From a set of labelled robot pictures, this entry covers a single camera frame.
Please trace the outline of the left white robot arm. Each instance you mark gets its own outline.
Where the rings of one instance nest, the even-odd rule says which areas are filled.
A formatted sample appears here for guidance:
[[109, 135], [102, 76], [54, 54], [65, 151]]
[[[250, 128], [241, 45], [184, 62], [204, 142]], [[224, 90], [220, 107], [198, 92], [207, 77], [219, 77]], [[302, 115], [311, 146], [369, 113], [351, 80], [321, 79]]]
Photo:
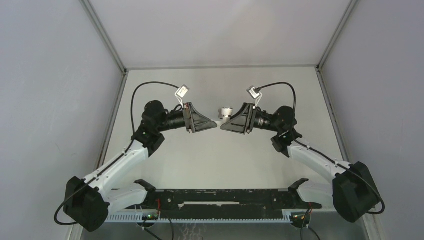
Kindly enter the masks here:
[[64, 201], [59, 208], [76, 224], [94, 232], [115, 212], [138, 204], [145, 209], [153, 207], [157, 200], [154, 192], [138, 182], [127, 189], [115, 189], [117, 182], [160, 148], [165, 141], [164, 131], [185, 128], [197, 133], [217, 126], [190, 102], [172, 111], [158, 100], [148, 102], [129, 145], [94, 172], [83, 178], [72, 177], [66, 184]]

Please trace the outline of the white plastic water faucet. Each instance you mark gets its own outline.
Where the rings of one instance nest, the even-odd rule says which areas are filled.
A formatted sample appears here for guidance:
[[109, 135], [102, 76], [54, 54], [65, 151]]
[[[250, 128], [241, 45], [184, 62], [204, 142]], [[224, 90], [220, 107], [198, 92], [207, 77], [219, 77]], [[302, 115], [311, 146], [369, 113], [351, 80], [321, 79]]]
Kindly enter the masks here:
[[220, 124], [224, 124], [227, 123], [232, 115], [233, 115], [233, 108], [232, 107], [222, 107], [218, 110], [218, 118], [219, 118], [219, 123]]

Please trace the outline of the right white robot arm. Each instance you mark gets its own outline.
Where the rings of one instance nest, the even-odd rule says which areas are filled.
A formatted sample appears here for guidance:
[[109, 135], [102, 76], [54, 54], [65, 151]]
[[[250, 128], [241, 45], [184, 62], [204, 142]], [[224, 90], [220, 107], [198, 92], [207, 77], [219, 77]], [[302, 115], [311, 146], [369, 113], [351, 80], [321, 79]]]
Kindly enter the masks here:
[[295, 160], [325, 179], [316, 183], [302, 179], [289, 194], [289, 203], [295, 208], [305, 204], [330, 207], [346, 221], [354, 223], [362, 216], [379, 215], [385, 211], [381, 197], [369, 168], [362, 162], [354, 164], [330, 157], [314, 148], [295, 130], [295, 110], [281, 106], [270, 114], [252, 103], [244, 103], [239, 111], [221, 108], [220, 128], [237, 134], [250, 134], [254, 129], [275, 132], [271, 138], [275, 151]]

